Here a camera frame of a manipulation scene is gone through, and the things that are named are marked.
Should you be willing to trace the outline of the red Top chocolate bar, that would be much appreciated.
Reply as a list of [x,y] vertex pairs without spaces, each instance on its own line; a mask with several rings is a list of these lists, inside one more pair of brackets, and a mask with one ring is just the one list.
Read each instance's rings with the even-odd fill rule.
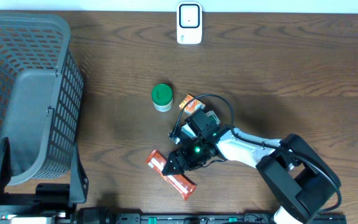
[[154,149],[146,159],[146,164],[156,171],[166,182],[171,184],[183,197],[185,201],[189,199],[196,190],[196,184],[183,174],[163,175],[164,165],[167,163],[161,153]]

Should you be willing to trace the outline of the orange snack packet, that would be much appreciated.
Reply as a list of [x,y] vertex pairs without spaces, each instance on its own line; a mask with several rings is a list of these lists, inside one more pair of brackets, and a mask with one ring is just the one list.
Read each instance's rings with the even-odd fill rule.
[[187,115],[192,115],[198,109],[205,109],[206,105],[200,100],[193,100],[193,96],[187,95],[184,100],[179,104],[179,109],[184,110],[183,112]]

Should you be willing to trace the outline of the green lid jar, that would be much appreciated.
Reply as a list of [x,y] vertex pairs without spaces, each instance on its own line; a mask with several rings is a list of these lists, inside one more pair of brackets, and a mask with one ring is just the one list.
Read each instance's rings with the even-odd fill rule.
[[167,112],[173,105],[173,91],[166,84],[158,84],[152,90],[152,102],[159,112]]

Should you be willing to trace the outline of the white green carton box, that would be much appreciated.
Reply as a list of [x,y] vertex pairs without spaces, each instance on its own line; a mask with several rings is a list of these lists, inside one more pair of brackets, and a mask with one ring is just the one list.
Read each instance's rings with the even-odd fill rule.
[[201,136],[207,139],[217,134],[219,131],[220,120],[215,115],[214,111],[205,113],[200,109],[186,118],[185,123],[189,125],[197,138]]

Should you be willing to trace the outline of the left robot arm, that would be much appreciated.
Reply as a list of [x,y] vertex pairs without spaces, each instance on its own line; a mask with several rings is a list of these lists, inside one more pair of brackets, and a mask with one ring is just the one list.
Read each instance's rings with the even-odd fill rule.
[[89,179],[81,164],[78,145],[73,146],[70,183],[41,183],[33,194],[10,194],[5,191],[11,181],[9,139],[0,143],[0,223],[114,223],[114,215],[105,207],[77,210],[86,202]]

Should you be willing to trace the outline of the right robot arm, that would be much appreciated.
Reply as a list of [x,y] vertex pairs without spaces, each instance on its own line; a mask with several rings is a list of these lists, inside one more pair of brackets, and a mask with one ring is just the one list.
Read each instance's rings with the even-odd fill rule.
[[211,113],[199,109],[170,137],[180,148],[169,154],[163,175],[226,161],[253,167],[280,203],[274,223],[309,223],[327,212],[324,205],[333,195],[341,194],[339,177],[299,135],[265,139],[238,128],[221,128]]

